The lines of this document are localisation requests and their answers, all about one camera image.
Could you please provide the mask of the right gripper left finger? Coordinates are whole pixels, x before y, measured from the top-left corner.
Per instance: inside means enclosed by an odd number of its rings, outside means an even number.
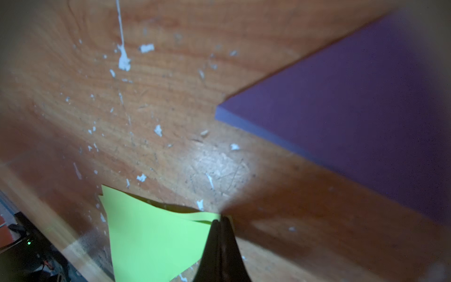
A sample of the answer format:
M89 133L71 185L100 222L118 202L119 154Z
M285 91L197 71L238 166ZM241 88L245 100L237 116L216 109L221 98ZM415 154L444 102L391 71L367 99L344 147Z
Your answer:
M221 225L211 224L210 232L194 282L220 282L222 280Z

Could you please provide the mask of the dark purple square paper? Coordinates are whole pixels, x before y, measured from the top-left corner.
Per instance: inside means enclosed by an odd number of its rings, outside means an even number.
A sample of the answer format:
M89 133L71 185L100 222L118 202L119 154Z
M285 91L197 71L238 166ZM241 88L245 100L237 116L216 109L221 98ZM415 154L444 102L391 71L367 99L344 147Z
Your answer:
M401 10L244 88L215 118L448 223L435 76Z

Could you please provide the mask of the lime green square paper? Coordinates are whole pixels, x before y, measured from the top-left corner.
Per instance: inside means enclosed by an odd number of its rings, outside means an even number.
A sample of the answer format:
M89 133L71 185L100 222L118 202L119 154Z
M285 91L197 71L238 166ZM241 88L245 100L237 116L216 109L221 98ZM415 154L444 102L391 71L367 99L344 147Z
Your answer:
M113 273L117 282L169 282L197 263L212 221L199 211L177 213L102 186Z

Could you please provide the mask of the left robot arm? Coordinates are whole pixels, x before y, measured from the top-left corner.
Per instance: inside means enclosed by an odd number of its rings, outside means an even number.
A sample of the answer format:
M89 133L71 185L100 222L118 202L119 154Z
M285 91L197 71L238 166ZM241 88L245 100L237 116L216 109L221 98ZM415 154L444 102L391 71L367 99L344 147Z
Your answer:
M19 234L1 247L2 282L69 282L67 259L21 212L8 230Z

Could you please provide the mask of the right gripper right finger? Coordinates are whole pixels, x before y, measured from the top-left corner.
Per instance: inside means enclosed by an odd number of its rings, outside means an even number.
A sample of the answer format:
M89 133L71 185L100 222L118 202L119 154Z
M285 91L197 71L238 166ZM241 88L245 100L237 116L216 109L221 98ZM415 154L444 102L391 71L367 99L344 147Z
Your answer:
M221 217L220 228L222 282L251 282L228 217Z

